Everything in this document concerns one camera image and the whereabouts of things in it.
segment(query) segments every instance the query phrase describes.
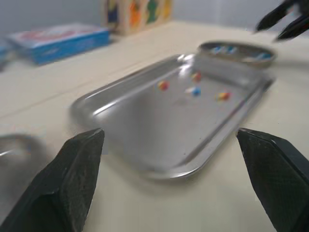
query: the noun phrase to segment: white wall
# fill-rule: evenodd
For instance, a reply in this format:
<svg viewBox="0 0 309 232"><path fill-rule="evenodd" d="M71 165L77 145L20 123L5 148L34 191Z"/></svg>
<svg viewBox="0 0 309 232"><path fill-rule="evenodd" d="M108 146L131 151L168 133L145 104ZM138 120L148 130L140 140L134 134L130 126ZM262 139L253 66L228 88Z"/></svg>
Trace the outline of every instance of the white wall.
<svg viewBox="0 0 309 232"><path fill-rule="evenodd" d="M175 0L174 17L180 20L254 29L281 0ZM272 30L282 30L295 19L285 17Z"/></svg>
<svg viewBox="0 0 309 232"><path fill-rule="evenodd" d="M0 39L37 27L71 22L100 24L102 0L0 0Z"/></svg>

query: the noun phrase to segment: metal tray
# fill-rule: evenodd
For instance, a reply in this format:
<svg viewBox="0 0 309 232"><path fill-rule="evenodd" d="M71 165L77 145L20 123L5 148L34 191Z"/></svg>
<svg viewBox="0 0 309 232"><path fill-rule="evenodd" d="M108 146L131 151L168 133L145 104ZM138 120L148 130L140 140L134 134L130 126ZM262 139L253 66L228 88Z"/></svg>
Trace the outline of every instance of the metal tray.
<svg viewBox="0 0 309 232"><path fill-rule="evenodd" d="M157 87L162 80L170 83L166 91ZM174 56L82 96L70 113L85 130L104 128L109 148L144 176L176 178L200 169L272 83L245 65ZM194 85L198 97L185 93ZM224 91L230 99L218 102Z"/></svg>
<svg viewBox="0 0 309 232"><path fill-rule="evenodd" d="M0 136L0 224L47 163L46 147L23 134Z"/></svg>
<svg viewBox="0 0 309 232"><path fill-rule="evenodd" d="M259 69L270 67L273 61L277 58L277 54L272 49L254 44L229 41L203 43L199 46L199 50L201 53L208 56L241 62Z"/></svg>

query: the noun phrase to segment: tray rim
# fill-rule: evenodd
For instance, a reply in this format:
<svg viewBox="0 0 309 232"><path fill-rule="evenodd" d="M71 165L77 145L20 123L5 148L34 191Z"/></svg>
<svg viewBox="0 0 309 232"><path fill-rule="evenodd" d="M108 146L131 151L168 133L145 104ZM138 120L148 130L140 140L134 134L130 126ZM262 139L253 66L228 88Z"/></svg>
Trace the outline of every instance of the tray rim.
<svg viewBox="0 0 309 232"><path fill-rule="evenodd" d="M179 61L179 57L182 55L174 55L171 57L168 57L166 59L163 59L157 63L151 64L149 66L146 66L140 70L137 70L136 72L133 72L123 78L120 78L114 82L111 82L110 84L107 84L103 87L100 87L94 91L91 91L88 94L85 94L81 97L79 97L70 107L70 118L78 124L78 126L81 126L83 129L90 130L93 128L93 125L91 123L89 124L87 121L87 117L83 115L80 111L80 107L78 107L80 104L83 104L84 101L95 95L103 92L104 90L111 88L112 86L115 86L123 81L126 81L130 78L134 78L136 75L139 75L143 72L149 71L156 66L159 66L161 63L169 61L169 60L178 60L178 62L181 64L184 64L183 60ZM141 173L143 176L148 177L150 179L156 179L156 180L166 180L166 179L174 179L174 178L179 178L179 177L188 177L192 174L194 174L196 171L200 170L208 161L209 159L213 156L215 151L220 147L221 143L225 141L225 139L232 133L236 132L239 128L239 124L243 121L243 119L247 116L247 114L259 103L261 100L263 93L266 92L269 87L273 84L275 81L274 77L271 77L270 75L266 74L264 71L252 69L248 66L244 66L242 64L236 64L232 63L229 61L224 61L224 60L217 60L213 58L207 57L206 59L211 60L212 62L217 62L217 63L225 63L225 64L232 64L234 67L237 68L245 68L245 69L250 69L253 70L254 72L260 72L263 74L264 79L266 80L266 83L264 83L264 86L260 84L257 86L257 91L252 94L247 101L247 104L244 104L232 117L231 120L222 126L222 128L219 130L219 132L205 145L205 147L202 148L200 153L196 155L193 159L191 159L188 163L183 164L181 166L175 167L170 169L169 171L164 171L164 172L156 172L156 171L138 171Z"/></svg>

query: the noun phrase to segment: orange bead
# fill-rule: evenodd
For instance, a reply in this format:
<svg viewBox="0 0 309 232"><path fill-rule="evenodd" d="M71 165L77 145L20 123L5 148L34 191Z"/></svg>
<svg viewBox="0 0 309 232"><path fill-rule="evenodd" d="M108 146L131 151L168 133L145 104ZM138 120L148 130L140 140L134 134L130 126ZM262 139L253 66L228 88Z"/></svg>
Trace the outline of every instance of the orange bead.
<svg viewBox="0 0 309 232"><path fill-rule="evenodd" d="M169 82L168 81L160 81L159 84L158 84L158 88L161 91L167 90L169 88Z"/></svg>
<svg viewBox="0 0 309 232"><path fill-rule="evenodd" d="M231 96L231 93L220 93L217 99L219 101L226 101L230 98L230 96Z"/></svg>
<svg viewBox="0 0 309 232"><path fill-rule="evenodd" d="M197 72L197 73L192 75L192 80L194 82L200 82L201 79L202 79L202 74L200 72Z"/></svg>

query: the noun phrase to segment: blue box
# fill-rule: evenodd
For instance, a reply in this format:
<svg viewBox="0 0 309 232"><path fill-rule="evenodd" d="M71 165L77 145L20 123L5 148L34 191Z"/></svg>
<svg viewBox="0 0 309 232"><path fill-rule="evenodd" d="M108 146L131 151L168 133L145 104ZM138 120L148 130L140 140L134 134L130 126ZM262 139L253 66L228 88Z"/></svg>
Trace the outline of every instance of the blue box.
<svg viewBox="0 0 309 232"><path fill-rule="evenodd" d="M109 31L85 24L69 24L9 35L7 40L36 64L46 64L108 45Z"/></svg>

